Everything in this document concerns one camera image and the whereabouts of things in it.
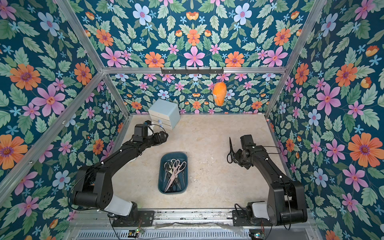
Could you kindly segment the cream kitchen shears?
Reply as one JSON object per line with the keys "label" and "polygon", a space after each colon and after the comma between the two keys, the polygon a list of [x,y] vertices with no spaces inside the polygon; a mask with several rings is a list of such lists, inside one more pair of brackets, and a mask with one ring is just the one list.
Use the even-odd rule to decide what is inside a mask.
{"label": "cream kitchen shears", "polygon": [[170,160],[164,163],[165,176],[171,176],[173,174],[174,161]]}

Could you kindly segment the large all black scissors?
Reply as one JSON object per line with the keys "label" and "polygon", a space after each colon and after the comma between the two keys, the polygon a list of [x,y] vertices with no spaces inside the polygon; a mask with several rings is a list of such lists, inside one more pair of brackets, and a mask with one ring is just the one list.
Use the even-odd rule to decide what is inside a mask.
{"label": "large all black scissors", "polygon": [[232,164],[235,159],[235,152],[233,150],[233,144],[232,144],[232,139],[229,138],[229,144],[230,144],[230,151],[227,154],[227,163]]}

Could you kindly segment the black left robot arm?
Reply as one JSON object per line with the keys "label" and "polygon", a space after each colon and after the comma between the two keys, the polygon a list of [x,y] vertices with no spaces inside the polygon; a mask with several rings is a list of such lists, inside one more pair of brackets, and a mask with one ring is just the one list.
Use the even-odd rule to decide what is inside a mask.
{"label": "black left robot arm", "polygon": [[127,163],[139,157],[144,150],[165,143],[167,138],[168,134],[164,131],[151,136],[134,136],[106,159],[92,166],[79,168],[71,203],[117,216],[128,216],[134,208],[134,203],[114,194],[112,178]]}

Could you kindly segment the pink handled scissors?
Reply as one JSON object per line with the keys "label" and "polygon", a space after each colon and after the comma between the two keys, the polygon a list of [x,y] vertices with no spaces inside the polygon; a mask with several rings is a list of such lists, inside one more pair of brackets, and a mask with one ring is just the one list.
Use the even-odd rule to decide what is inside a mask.
{"label": "pink handled scissors", "polygon": [[169,180],[168,180],[168,183],[166,185],[166,189],[169,188],[169,186],[171,185],[171,183],[179,177],[179,174],[184,171],[184,169],[187,167],[187,162],[186,161],[181,161],[181,160],[177,160],[177,159],[171,159],[174,161],[174,165],[173,165],[173,174],[170,176]]}

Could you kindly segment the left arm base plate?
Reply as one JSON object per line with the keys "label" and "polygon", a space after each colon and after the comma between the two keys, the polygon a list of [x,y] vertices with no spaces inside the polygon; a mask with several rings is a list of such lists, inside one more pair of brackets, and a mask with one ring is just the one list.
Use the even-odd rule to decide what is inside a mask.
{"label": "left arm base plate", "polygon": [[128,216],[114,217],[112,226],[115,228],[151,227],[153,225],[154,215],[154,211],[131,211]]}

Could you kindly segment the blue black handled scissors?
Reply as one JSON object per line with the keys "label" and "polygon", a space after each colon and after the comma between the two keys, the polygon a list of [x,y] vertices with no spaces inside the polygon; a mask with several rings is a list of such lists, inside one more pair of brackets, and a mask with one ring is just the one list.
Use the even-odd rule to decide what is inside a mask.
{"label": "blue black handled scissors", "polygon": [[168,189],[165,190],[165,193],[175,193],[181,189],[181,184],[178,178],[176,178]]}

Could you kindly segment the teal plastic storage box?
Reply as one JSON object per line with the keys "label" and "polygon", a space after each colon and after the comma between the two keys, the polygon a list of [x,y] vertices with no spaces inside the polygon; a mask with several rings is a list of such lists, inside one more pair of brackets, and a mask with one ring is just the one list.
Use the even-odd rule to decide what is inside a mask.
{"label": "teal plastic storage box", "polygon": [[[166,185],[168,183],[168,180],[170,176],[165,176],[165,170],[164,170],[164,163],[167,161],[170,161],[171,159],[177,159],[181,161],[187,162],[187,167],[179,174],[179,181],[181,184],[181,189],[175,193],[165,193],[164,190],[166,188]],[[165,195],[172,195],[172,194],[181,194],[186,191],[188,187],[188,157],[183,152],[173,152],[165,154],[160,161],[160,170],[159,170],[159,179],[158,179],[158,190]]]}

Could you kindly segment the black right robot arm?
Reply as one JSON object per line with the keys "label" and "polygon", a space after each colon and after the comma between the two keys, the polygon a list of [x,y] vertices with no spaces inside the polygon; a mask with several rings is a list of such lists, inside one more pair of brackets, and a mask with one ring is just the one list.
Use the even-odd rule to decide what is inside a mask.
{"label": "black right robot arm", "polygon": [[246,168],[256,167],[269,186],[266,202],[251,203],[254,218],[269,220],[274,226],[290,226],[308,220],[304,186],[286,176],[262,146],[246,146],[230,154],[231,161]]}

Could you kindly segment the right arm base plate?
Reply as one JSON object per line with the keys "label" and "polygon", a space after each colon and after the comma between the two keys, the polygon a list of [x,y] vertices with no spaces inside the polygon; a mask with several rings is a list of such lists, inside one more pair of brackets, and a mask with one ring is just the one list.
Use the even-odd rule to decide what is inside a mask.
{"label": "right arm base plate", "polygon": [[254,218],[243,210],[232,210],[233,225],[235,227],[271,227],[269,220]]}

